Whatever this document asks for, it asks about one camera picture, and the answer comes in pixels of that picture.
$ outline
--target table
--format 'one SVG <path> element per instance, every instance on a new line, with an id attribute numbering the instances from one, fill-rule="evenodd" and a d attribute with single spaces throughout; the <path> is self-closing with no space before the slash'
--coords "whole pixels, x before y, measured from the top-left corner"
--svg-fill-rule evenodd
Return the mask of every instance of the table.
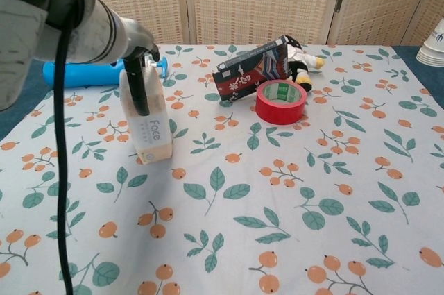
<path id="1" fill-rule="evenodd" d="M 117 86 L 66 90 L 77 295 L 440 294 L 443 110 L 391 48 L 309 46 L 303 120 L 267 124 L 211 77 L 253 47 L 161 46 L 174 155 L 154 165 Z M 0 142 L 2 294 L 64 294 L 51 103 Z"/>

